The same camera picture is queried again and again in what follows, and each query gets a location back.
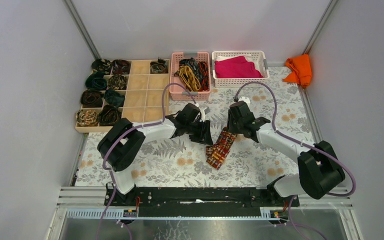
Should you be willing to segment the red checkered patterned tie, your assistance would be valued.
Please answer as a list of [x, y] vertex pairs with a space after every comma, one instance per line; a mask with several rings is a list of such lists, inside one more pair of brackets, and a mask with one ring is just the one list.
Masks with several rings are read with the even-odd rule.
[[231, 133], [228, 131], [227, 126], [224, 127], [216, 143], [211, 146], [206, 146], [206, 162], [216, 170], [219, 170], [224, 164], [236, 137], [236, 133]]

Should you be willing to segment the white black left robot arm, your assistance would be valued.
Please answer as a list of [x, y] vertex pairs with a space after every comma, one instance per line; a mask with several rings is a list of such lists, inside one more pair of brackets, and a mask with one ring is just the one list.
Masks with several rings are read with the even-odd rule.
[[193, 143], [212, 145], [210, 121], [206, 119], [209, 112], [208, 107], [188, 103], [182, 110], [160, 120], [133, 123], [121, 118], [117, 121], [97, 146], [103, 166], [109, 168], [117, 189], [116, 199], [124, 206], [134, 202], [135, 183], [130, 166], [144, 143], [188, 135]]

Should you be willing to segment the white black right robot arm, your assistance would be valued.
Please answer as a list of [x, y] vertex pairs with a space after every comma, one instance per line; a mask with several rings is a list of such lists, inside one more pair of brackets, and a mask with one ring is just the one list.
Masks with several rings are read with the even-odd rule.
[[328, 142], [309, 145], [284, 137], [275, 132], [270, 120], [256, 118], [244, 101], [229, 106], [227, 130], [267, 145], [297, 163], [297, 174], [280, 176], [267, 185], [266, 198], [273, 206], [281, 205], [293, 195], [307, 194], [318, 200], [346, 178], [343, 168], [326, 156], [335, 154]]

